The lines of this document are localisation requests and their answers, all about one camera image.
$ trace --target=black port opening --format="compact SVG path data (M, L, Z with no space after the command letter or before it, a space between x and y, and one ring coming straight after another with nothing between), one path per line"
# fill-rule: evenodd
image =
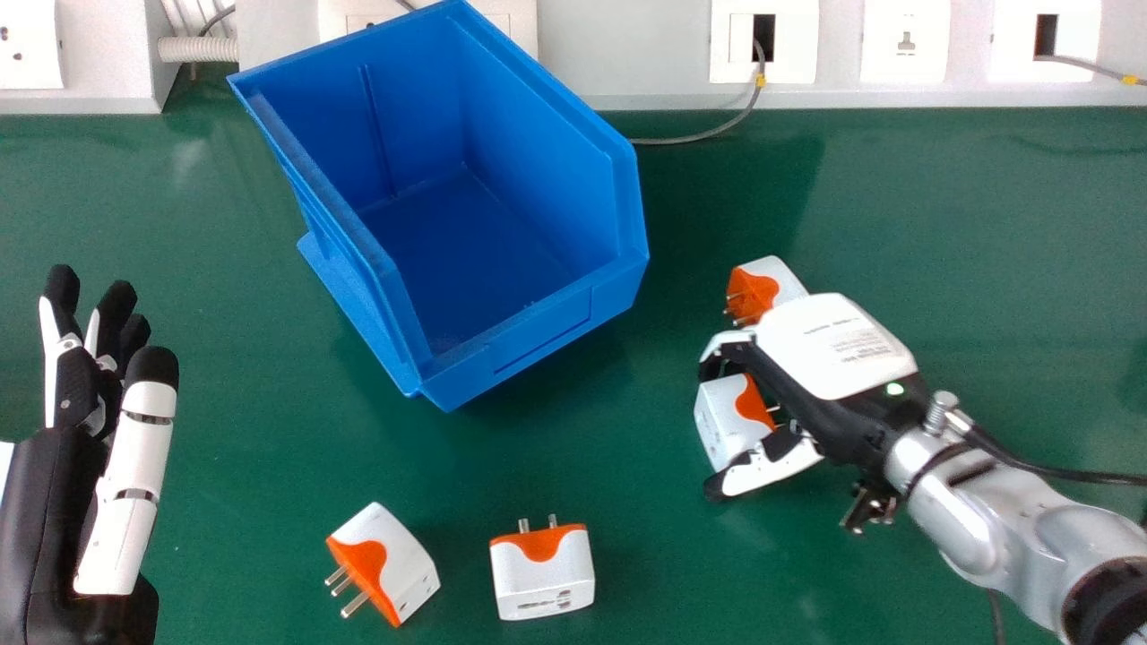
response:
M1055 30L1059 28L1059 14L1039 14L1036 16L1036 55L1055 55Z
M765 62L773 62L773 40L777 39L777 14L756 14L752 16L752 39L760 42L765 50ZM757 48L752 48L752 62L759 62Z

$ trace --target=metal screw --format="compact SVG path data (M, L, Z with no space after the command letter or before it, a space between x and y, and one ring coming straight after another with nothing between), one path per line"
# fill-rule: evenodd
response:
M924 417L924 432L939 436L947 427L947 413L960 405L960 399L947 390L937 390L933 394L931 405L928 406L928 415Z

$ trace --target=white corrugated hose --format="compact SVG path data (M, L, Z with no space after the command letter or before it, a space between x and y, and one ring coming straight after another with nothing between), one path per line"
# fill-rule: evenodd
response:
M165 63L237 63L239 40L167 36L159 39L159 60Z

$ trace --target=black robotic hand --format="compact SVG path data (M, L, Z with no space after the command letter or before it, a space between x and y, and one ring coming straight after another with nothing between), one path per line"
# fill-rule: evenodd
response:
M123 281L81 334L79 279L39 301L45 429L0 443L0 645L150 645L159 598L139 575L179 387Z

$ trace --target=plug pin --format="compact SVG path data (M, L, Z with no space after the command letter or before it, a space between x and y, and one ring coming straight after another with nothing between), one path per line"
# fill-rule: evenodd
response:
M336 580L343 577L344 575L346 575L346 567L338 567L335 569L335 573L330 574L327 576L327 580L322 581L322 584L330 586L331 584L335 584Z
M366 591L359 593L358 596L354 597L353 600L348 603L346 606L343 607L341 612L338 612L338 614L344 619L351 617L351 615L354 614L354 612L357 612L359 607L365 605L369 598L370 597L366 595Z
M334 589L330 590L330 595L337 598L338 595L345 591L346 588L350 585L351 585L351 576L346 576L343 578L343 582L340 582L338 584L335 585Z

